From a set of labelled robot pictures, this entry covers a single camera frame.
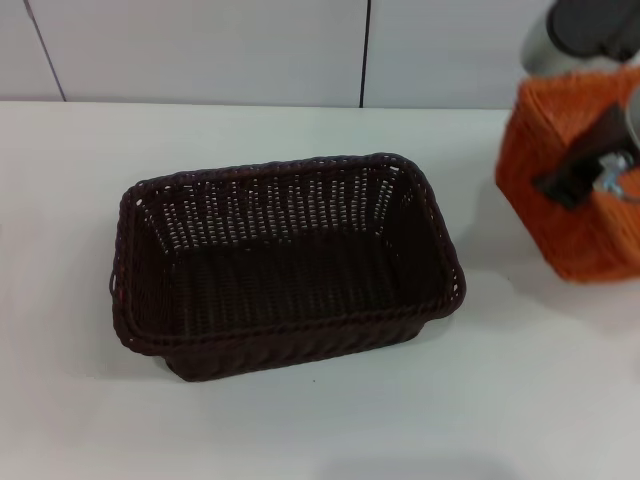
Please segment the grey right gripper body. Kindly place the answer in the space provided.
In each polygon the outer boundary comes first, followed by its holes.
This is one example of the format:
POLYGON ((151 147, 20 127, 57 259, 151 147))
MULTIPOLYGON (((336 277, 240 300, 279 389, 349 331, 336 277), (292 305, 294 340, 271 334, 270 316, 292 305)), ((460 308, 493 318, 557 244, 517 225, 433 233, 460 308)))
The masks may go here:
POLYGON ((638 201, 639 196, 629 193, 621 178, 639 169, 639 88, 631 93, 624 107, 623 136, 616 146, 610 146, 599 159, 602 172, 594 182, 594 189, 607 193, 620 201, 638 201))

